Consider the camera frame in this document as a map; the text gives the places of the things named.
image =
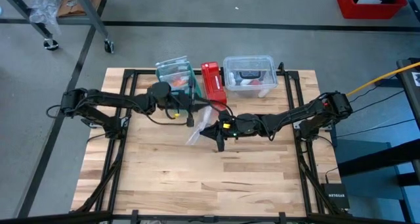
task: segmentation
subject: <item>concrete floor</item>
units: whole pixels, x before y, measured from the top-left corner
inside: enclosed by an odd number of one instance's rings
[[[18,18],[0,0],[0,18]],[[353,26],[420,26],[409,6],[391,20],[346,20],[336,0],[108,0],[104,20],[331,24]],[[14,217],[34,170],[52,120],[48,106],[58,104],[85,41],[88,26],[61,26],[59,51],[44,50],[29,25],[0,25],[0,219]],[[232,55],[271,55],[290,70],[315,70],[321,91],[348,92],[391,70],[398,59],[420,57],[420,34],[321,32],[221,28],[108,27],[115,54],[104,52],[95,34],[77,87],[100,89],[108,67],[152,67],[156,62],[188,55],[193,66],[222,62]],[[377,89],[354,108],[385,98],[397,89]],[[337,126],[338,135],[410,119],[403,95],[354,114]],[[70,208],[89,128],[66,119],[53,150],[31,215],[66,213]],[[419,137],[416,124],[405,123],[346,139],[391,142]],[[409,171],[410,166],[401,170]],[[410,203],[420,207],[419,187]],[[353,198],[354,215],[401,219],[391,200]],[[376,210],[363,208],[378,202]]]

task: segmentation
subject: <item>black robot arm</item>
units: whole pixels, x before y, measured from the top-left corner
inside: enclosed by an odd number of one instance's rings
[[[127,132],[128,118],[107,116],[97,110],[95,106],[111,106],[116,108],[130,108],[137,113],[151,115],[156,107],[165,110],[168,118],[172,118],[168,110],[186,110],[188,118],[186,125],[194,126],[192,112],[207,106],[207,104],[194,103],[194,94],[184,91],[172,91],[166,82],[158,82],[147,89],[147,93],[136,96],[106,93],[96,89],[74,89],[63,94],[60,111],[67,117],[82,116],[82,122],[89,126],[102,126],[105,136],[111,139],[120,139]]]
[[[312,140],[317,136],[319,128],[338,123],[351,113],[352,108],[345,94],[324,93],[308,104],[280,114],[240,114],[235,117],[225,110],[219,114],[215,124],[200,134],[216,140],[218,150],[222,152],[227,138],[259,135],[272,141],[283,126],[301,121],[299,137]]]

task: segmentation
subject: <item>butcher block table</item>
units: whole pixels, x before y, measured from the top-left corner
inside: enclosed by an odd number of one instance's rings
[[[109,68],[102,91],[119,93],[123,73],[124,68]],[[316,74],[313,70],[299,70],[299,75],[304,102],[308,103],[320,94]],[[139,75],[135,94],[145,93],[156,81],[155,75]],[[197,76],[197,81],[203,90],[201,76]],[[228,105],[235,115],[285,112],[289,104],[284,77],[278,76],[278,81],[278,87],[263,99],[239,98],[226,91]],[[292,91],[298,105],[294,83]],[[115,114],[115,108],[98,109],[109,116]],[[196,124],[199,114],[194,115]],[[170,121],[161,110],[151,117],[159,122],[186,120],[184,115]],[[192,130],[185,125],[157,125],[133,112],[114,214],[138,210],[143,215],[278,216],[285,212],[287,217],[306,216],[291,125],[283,127],[272,142],[263,137],[229,139],[224,152],[217,152],[216,142],[204,136],[195,145],[186,145]],[[102,129],[93,129],[90,136],[101,133]],[[330,139],[329,133],[320,135]],[[326,171],[337,167],[334,151],[324,139],[313,144],[318,177],[325,183]],[[108,139],[104,137],[87,144],[72,210],[80,207],[99,184],[107,148]],[[337,170],[329,172],[328,178],[331,183],[340,183]],[[110,183],[105,190],[103,210],[108,206]],[[308,186],[312,211],[316,212],[315,193],[309,181]]]

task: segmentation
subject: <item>red container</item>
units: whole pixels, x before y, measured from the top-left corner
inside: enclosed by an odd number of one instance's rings
[[[344,18],[389,19],[392,18],[407,0],[396,0],[394,4],[356,4],[353,0],[337,0]]]
[[[201,72],[203,74],[204,88],[207,99],[216,100],[226,104],[226,93],[223,90],[222,78],[217,62],[206,62],[201,64]],[[224,110],[224,106],[215,106]]]

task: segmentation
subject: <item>green object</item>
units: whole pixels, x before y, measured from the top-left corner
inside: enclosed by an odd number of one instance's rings
[[[184,90],[186,93],[190,93],[188,92],[188,81],[190,77],[193,77],[196,83],[195,93],[201,97],[201,89],[197,83],[196,75],[186,56],[160,62],[156,66],[156,77],[159,82],[168,82],[173,91]]]

